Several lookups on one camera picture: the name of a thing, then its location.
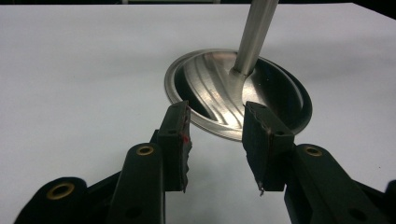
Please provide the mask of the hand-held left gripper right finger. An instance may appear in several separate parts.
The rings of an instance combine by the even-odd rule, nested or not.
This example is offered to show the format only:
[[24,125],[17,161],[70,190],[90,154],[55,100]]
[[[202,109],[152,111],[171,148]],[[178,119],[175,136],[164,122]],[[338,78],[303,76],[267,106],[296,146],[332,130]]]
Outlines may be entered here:
[[242,144],[261,194],[284,190],[285,160],[293,142],[294,134],[271,109],[246,102]]

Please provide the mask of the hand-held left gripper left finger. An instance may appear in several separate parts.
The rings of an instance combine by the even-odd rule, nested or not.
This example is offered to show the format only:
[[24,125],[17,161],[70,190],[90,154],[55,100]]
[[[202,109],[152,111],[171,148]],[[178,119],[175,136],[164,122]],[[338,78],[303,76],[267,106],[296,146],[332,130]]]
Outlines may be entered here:
[[192,148],[191,109],[188,101],[170,105],[151,140],[163,150],[164,189],[186,191],[188,159]]

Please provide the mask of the steel utensil rack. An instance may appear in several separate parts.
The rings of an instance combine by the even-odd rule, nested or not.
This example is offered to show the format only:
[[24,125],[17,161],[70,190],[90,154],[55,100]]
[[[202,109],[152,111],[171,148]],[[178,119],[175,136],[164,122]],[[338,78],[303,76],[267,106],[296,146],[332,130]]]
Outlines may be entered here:
[[242,139],[244,105],[269,107],[295,134],[312,117],[309,94],[286,69],[260,56],[279,0],[252,0],[238,50],[202,49],[168,68],[164,86],[171,102],[187,101],[191,121],[215,135]]

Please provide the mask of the white table mat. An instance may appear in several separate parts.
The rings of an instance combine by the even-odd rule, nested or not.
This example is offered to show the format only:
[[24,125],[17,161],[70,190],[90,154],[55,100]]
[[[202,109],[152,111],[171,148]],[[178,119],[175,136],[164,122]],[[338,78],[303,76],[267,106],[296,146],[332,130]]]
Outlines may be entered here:
[[[236,49],[245,5],[0,6],[0,224],[44,184],[94,184],[150,139],[178,57]],[[396,179],[396,20],[353,4],[280,5],[261,52],[313,102],[297,136],[354,179]]]

